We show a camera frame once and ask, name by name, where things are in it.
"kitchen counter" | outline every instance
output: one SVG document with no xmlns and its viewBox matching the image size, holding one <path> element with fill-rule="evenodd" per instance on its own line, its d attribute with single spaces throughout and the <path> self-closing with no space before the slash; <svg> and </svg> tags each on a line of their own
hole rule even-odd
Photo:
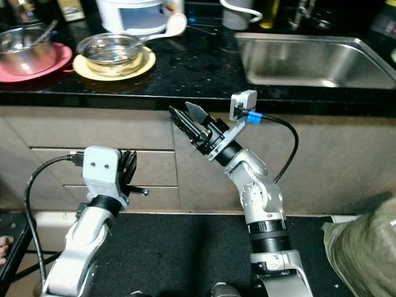
<svg viewBox="0 0 396 297">
<path fill-rule="evenodd" d="M 189 100 L 210 111 L 227 111 L 233 93 L 256 89 L 257 110 L 268 113 L 396 115 L 396 90 L 249 84 L 233 32 L 221 27 L 218 20 L 211 20 L 211 25 L 214 22 L 218 27 L 199 28 L 216 35 L 187 28 L 180 37 L 149 41 L 147 46 L 157 61 L 139 77 L 93 81 L 76 74 L 71 61 L 50 75 L 0 84 L 0 105 L 166 110 L 169 105 L 181 107 Z M 61 28 L 53 41 L 75 51 L 81 39 L 101 32 L 100 17 L 93 14 Z"/>
</svg>

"black floor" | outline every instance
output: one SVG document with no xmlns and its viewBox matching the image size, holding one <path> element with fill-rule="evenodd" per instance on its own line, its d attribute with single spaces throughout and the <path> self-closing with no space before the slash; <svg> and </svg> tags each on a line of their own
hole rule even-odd
<svg viewBox="0 0 396 297">
<path fill-rule="evenodd" d="M 315 297 L 353 297 L 327 262 L 320 229 L 330 217 L 289 217 Z M 249 296 L 251 253 L 239 215 L 123 214 L 103 249 L 92 296 L 206 297 L 216 282 Z"/>
</svg>

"faucet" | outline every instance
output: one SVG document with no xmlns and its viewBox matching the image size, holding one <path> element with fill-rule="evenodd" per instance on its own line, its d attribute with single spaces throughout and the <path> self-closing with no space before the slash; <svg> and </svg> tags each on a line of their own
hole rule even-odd
<svg viewBox="0 0 396 297">
<path fill-rule="evenodd" d="M 296 30 L 300 25 L 303 18 L 310 19 L 312 11 L 314 10 L 316 0 L 300 0 L 296 10 L 294 20 L 289 20 L 289 24 L 293 30 Z"/>
</svg>

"white ladle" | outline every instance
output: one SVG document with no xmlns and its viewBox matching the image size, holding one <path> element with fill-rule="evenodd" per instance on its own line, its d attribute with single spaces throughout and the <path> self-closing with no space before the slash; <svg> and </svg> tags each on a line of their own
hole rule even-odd
<svg viewBox="0 0 396 297">
<path fill-rule="evenodd" d="M 166 23 L 165 33 L 154 34 L 148 37 L 141 38 L 141 42 L 165 37 L 173 37 L 180 35 L 184 32 L 187 27 L 187 17 L 184 14 L 173 14 L 169 17 Z"/>
</svg>

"yellow plate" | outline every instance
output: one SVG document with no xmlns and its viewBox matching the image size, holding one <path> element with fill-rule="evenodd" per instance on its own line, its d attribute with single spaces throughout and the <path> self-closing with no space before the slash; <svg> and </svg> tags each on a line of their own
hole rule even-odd
<svg viewBox="0 0 396 297">
<path fill-rule="evenodd" d="M 136 77 L 138 75 L 143 74 L 144 72 L 147 72 L 151 67 L 154 66 L 155 64 L 155 54 L 151 49 L 148 47 L 143 47 L 143 54 L 145 55 L 145 64 L 143 65 L 142 68 L 139 70 L 125 75 L 125 76 L 119 76 L 119 77 L 107 77 L 107 76 L 101 76 L 99 74 L 96 74 L 92 72 L 91 69 L 88 68 L 87 66 L 87 58 L 83 57 L 82 55 L 78 55 L 77 57 L 74 58 L 73 60 L 73 69 L 81 75 L 82 77 L 85 77 L 86 79 L 93 79 L 93 80 L 101 80 L 103 82 L 112 82 L 115 80 L 123 80 L 123 79 L 131 79 L 132 77 Z"/>
</svg>

